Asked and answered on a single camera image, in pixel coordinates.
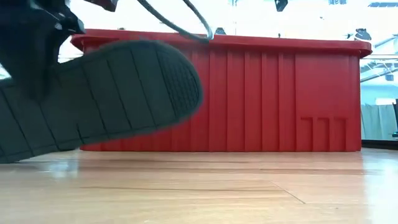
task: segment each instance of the cable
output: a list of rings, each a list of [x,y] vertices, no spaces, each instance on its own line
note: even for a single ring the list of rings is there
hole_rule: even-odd
[[[200,22],[205,26],[206,31],[207,31],[207,36],[200,36],[196,34],[191,34],[185,29],[175,25],[168,19],[166,19],[164,16],[162,16],[156,9],[154,9],[146,0],[137,0],[141,6],[143,6],[148,12],[150,12],[152,15],[154,15],[158,20],[163,22],[165,25],[169,26],[173,30],[177,31],[179,34],[191,38],[193,40],[199,40],[202,42],[208,42],[209,40],[214,39],[214,33],[212,29],[210,28],[209,24],[207,23],[206,19],[203,18],[203,16],[199,13],[199,11],[196,9],[196,7],[189,1],[189,0],[182,0],[192,11],[195,13],[195,15],[199,18]]]

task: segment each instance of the wooden floor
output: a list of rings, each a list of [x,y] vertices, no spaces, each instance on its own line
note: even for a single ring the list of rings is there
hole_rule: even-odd
[[[398,151],[63,152],[0,165],[0,223],[398,223]]]

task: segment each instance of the curtain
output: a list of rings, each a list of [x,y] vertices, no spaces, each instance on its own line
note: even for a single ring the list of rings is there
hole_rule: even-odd
[[[361,105],[362,140],[393,141],[398,131],[394,105]]]

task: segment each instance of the red plastic container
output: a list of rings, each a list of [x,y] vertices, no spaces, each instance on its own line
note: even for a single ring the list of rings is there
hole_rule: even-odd
[[[369,43],[217,35],[201,44],[178,34],[87,31],[72,39],[84,52],[116,40],[174,45],[196,66],[205,101],[176,127],[82,150],[361,150],[359,58],[371,53]]]

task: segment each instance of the window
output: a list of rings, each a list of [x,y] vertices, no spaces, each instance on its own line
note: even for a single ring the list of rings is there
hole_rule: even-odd
[[[392,99],[392,98],[377,98],[376,99],[376,105],[391,105],[393,103],[396,103],[396,99]]]

